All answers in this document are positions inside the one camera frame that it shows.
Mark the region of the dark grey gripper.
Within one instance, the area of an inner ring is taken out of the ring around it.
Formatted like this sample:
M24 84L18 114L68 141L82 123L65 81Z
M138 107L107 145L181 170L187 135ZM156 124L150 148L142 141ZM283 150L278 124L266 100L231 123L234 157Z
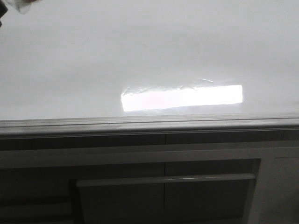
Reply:
M7 13L7 11L7 6L3 3L2 0L0 0L0 19Z

